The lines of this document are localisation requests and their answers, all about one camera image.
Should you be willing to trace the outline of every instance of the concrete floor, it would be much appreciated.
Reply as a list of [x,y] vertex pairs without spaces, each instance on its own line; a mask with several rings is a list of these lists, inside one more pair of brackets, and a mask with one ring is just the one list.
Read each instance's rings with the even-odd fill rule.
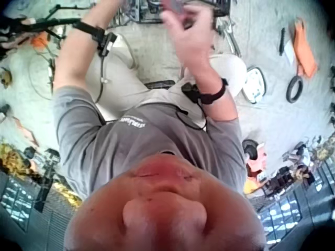
[[[24,14],[40,18],[46,16],[55,4],[86,6],[88,0],[25,0],[29,5],[19,10],[18,2],[13,1],[7,15],[15,17]],[[56,17],[75,17],[83,11],[66,10]],[[235,38],[242,52],[246,65],[262,69],[267,93],[256,105],[248,103],[242,94],[236,98],[242,133],[244,138],[264,142],[268,154],[267,168],[273,170],[284,166],[282,154],[291,150],[298,141],[312,138],[314,135],[327,137],[333,131],[328,123],[329,105],[334,99],[329,91],[329,69],[334,60],[335,46],[326,36],[325,13],[316,0],[282,0],[263,1],[245,0],[232,4],[232,20]],[[305,80],[300,99],[290,104],[286,101],[286,89],[291,78],[296,74],[296,65],[290,65],[285,56],[280,57],[278,47],[280,30],[303,17],[307,27],[307,39],[319,64],[319,71],[313,79]],[[166,31],[161,25],[131,24],[116,29],[123,34],[134,50],[139,62],[138,76],[144,82],[163,79],[177,80],[180,64],[173,53],[172,45]],[[216,38],[216,49],[227,52],[227,43]],[[51,44],[51,50],[57,50]],[[0,105],[8,103],[13,116],[32,130],[42,149],[57,149],[52,123],[51,101],[40,98],[34,87],[45,97],[51,98],[47,85],[47,63],[37,56],[30,45],[24,45],[8,59],[0,63],[12,72],[14,82],[7,90],[0,86]],[[24,149],[28,142],[16,129],[12,119],[0,124],[0,136],[9,143]]]

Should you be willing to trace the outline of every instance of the black watch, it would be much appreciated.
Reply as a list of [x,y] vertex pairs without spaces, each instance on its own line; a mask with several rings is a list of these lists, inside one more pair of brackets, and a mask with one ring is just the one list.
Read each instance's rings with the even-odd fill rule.
[[226,86],[228,85],[228,82],[225,78],[222,78],[222,87],[221,90],[215,94],[202,94],[199,93],[199,98],[201,100],[201,103],[203,105],[210,105],[213,104],[213,102],[220,97],[222,97],[226,92]]

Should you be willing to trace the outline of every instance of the gray t-shirt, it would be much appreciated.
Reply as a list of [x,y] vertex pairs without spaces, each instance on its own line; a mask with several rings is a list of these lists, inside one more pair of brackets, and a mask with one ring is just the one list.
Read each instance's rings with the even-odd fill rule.
[[90,94],[73,86],[54,94],[54,119],[61,169],[83,199],[143,158],[172,152],[210,172],[242,193],[246,178],[238,119],[207,118],[207,130],[197,127],[171,104],[147,104],[129,110],[117,122],[105,124]]

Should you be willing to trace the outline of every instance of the rubber ring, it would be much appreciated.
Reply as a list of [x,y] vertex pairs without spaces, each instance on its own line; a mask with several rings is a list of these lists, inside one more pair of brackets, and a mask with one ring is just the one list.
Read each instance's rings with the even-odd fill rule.
[[[293,87],[296,85],[296,83],[299,84],[298,91],[297,94],[294,97],[292,97],[292,90]],[[291,104],[295,103],[303,92],[303,86],[304,86],[303,79],[300,76],[294,76],[290,81],[286,91],[287,101],[290,102]]]

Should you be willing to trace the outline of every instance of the hand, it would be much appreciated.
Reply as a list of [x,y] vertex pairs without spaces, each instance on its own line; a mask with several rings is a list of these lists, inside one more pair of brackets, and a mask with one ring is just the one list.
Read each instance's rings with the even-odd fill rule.
[[179,60],[194,75],[210,66],[213,14],[210,8],[203,6],[185,5],[184,9],[187,17],[193,21],[192,27],[187,30],[184,30],[181,19],[171,11],[164,11],[161,18],[169,32]]

